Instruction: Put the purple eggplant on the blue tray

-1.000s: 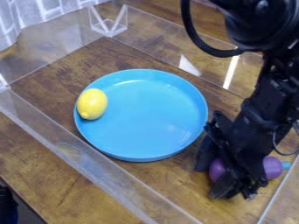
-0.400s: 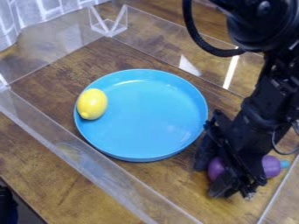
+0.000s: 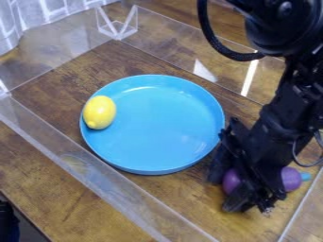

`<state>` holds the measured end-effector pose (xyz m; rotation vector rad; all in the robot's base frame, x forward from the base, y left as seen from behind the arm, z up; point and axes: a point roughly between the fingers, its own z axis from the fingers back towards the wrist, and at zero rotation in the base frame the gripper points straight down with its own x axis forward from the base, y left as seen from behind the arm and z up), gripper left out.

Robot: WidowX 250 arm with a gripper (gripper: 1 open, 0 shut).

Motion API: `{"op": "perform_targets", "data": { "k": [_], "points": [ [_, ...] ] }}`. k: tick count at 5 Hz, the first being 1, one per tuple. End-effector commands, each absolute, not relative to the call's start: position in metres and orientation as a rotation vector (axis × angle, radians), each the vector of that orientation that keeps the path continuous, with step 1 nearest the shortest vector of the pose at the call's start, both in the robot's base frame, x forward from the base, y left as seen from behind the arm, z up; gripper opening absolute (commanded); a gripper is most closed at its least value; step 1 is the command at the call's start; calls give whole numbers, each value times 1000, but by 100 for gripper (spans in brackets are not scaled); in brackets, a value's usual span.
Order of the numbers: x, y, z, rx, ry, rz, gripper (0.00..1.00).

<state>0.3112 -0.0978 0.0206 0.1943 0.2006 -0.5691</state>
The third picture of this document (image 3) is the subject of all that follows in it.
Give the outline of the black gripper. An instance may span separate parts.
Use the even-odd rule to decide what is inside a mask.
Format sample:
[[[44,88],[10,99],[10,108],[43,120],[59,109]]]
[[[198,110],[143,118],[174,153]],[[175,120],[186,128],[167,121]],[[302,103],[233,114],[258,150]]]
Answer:
[[[227,195],[225,212],[246,212],[257,207],[270,213],[278,200],[287,198],[282,170],[291,162],[291,147],[275,139],[258,121],[250,130],[238,118],[219,133],[219,147],[209,169],[207,180],[222,184],[226,172],[234,168],[242,183]]]

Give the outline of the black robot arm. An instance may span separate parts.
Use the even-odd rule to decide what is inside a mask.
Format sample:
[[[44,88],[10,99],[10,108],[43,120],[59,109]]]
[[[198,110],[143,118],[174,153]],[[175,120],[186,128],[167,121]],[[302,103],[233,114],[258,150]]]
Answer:
[[[219,133],[219,148],[209,180],[241,183],[229,192],[222,209],[263,213],[287,197],[283,170],[291,163],[309,166],[298,155],[315,141],[323,148],[323,0],[226,0],[245,17],[254,53],[226,47],[211,28],[207,0],[198,0],[198,18],[210,45],[229,59],[286,59],[275,96],[263,105],[253,127],[233,117]]]

